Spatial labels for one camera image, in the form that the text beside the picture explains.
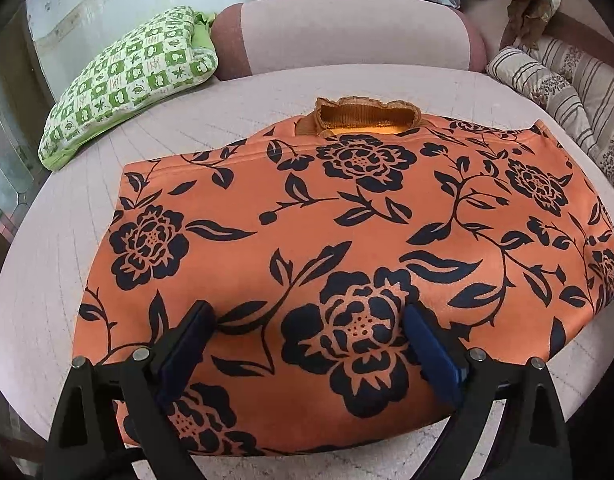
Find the wooden glass door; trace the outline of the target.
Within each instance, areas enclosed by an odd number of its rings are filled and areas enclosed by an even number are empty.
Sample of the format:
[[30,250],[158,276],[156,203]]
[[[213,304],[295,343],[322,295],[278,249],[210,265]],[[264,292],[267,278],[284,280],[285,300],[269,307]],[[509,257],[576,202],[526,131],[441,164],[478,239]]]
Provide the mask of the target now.
[[36,155],[54,99],[20,6],[0,32],[0,274],[47,171]]

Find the orange black floral garment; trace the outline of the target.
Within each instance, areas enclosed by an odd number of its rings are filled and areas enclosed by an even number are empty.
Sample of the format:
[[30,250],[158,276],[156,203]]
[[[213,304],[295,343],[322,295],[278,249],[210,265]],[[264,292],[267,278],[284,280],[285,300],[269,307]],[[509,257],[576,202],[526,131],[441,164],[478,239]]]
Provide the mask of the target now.
[[614,299],[614,219],[545,124],[364,111],[323,100],[217,150],[125,166],[73,351],[124,360],[206,302],[215,333],[165,405],[189,451],[348,448],[445,417],[408,304],[524,363]]

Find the brown crumpled cloth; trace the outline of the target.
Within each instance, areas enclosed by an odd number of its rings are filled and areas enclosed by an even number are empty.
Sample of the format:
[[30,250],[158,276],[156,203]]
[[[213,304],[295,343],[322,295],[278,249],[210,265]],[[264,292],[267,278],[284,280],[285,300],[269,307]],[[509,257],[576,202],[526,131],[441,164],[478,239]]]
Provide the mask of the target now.
[[510,47],[512,44],[535,47],[561,2],[562,0],[512,0],[508,5],[508,24],[502,34],[500,48]]

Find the striped beige quilt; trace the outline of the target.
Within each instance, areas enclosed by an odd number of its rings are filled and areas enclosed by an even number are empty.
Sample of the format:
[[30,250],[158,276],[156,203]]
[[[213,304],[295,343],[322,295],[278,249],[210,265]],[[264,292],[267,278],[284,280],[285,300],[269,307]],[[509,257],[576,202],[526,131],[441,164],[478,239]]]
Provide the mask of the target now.
[[614,68],[542,37],[532,47],[502,49],[487,74],[545,110],[614,188]]

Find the pink quilted bolster cushion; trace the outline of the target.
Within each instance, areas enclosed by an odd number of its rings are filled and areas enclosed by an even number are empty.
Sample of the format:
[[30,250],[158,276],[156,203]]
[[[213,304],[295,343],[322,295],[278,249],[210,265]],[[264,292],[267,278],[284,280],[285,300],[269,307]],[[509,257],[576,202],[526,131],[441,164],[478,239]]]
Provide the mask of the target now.
[[258,0],[221,11],[211,28],[216,76],[231,80],[343,64],[481,72],[488,56],[460,11],[424,0]]

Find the green white patterned pillow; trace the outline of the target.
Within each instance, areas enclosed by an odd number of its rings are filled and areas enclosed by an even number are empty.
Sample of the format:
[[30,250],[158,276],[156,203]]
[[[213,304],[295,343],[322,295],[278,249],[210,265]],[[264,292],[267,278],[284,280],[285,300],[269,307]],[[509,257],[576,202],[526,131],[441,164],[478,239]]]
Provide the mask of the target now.
[[211,79],[218,68],[215,18],[174,6],[103,49],[51,108],[37,151],[42,166],[61,169],[90,140]]

